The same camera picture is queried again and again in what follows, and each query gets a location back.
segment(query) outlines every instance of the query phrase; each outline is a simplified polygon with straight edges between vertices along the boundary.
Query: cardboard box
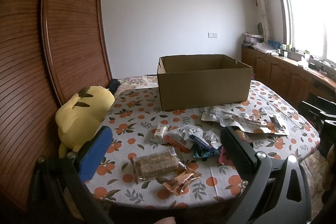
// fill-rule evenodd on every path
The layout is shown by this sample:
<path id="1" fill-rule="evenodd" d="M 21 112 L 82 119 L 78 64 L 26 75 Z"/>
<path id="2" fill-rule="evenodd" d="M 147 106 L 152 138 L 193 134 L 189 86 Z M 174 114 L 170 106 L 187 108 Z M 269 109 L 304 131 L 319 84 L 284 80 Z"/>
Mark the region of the cardboard box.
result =
<path id="1" fill-rule="evenodd" d="M 227 55 L 160 57 L 157 67 L 163 111 L 247 100 L 252 68 Z"/>

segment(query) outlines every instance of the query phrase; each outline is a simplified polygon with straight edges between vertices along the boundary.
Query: wall switch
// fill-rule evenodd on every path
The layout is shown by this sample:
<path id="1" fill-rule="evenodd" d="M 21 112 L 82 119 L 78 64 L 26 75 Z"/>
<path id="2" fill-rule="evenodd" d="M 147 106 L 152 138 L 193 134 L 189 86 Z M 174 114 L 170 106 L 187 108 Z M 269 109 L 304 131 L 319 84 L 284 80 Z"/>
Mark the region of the wall switch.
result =
<path id="1" fill-rule="evenodd" d="M 208 32 L 208 37 L 209 38 L 218 38 L 218 33 L 217 32 Z"/>

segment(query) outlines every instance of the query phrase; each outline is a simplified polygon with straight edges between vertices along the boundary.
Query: orange print tablecloth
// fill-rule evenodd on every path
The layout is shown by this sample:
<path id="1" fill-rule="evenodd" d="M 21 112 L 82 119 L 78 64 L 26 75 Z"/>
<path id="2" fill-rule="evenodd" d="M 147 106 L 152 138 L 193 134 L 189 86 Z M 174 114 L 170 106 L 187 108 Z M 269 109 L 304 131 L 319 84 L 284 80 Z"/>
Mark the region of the orange print tablecloth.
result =
<path id="1" fill-rule="evenodd" d="M 318 133 L 297 111 L 271 89 L 257 81 L 251 82 L 248 101 L 228 104 L 227 109 L 251 115 L 279 113 L 289 130 L 288 136 L 248 134 L 256 151 L 270 157 L 285 159 L 296 155 L 302 161 L 319 143 Z M 234 198 L 246 187 L 234 167 L 220 165 L 218 157 L 194 158 L 194 152 L 182 153 L 186 164 L 202 177 L 189 185 L 181 196 L 171 194 L 162 183 L 174 174 L 136 184 L 131 156 L 149 155 L 167 149 L 167 145 L 150 142 L 152 130 L 158 124 L 182 127 L 201 125 L 204 130 L 217 127 L 216 122 L 201 120 L 206 108 L 161 111 L 158 88 L 127 90 L 120 94 L 101 125 L 113 132 L 113 143 L 92 180 L 86 182 L 90 192 L 105 203 L 117 203 L 141 208 L 195 207 Z"/>

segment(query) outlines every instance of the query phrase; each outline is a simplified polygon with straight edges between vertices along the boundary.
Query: pikachu plush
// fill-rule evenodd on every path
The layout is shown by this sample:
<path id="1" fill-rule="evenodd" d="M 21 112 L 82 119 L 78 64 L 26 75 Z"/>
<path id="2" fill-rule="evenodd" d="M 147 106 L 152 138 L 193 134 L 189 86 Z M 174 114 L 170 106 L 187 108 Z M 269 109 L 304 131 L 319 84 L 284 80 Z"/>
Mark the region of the pikachu plush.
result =
<path id="1" fill-rule="evenodd" d="M 78 152 L 93 138 L 100 123 L 114 103 L 112 93 L 101 87 L 83 88 L 56 112 L 58 136 L 61 140 L 58 153 L 64 158 L 68 149 Z"/>

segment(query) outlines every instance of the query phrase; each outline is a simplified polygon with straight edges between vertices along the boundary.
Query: wooden wardrobe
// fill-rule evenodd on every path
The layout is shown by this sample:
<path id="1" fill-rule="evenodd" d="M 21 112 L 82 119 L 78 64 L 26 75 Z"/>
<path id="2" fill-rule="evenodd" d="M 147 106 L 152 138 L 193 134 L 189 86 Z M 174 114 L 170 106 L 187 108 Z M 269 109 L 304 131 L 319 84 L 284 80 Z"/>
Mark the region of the wooden wardrobe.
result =
<path id="1" fill-rule="evenodd" d="M 57 109 L 111 79 L 100 0 L 0 0 L 2 196 L 26 209 L 36 159 L 58 155 Z"/>

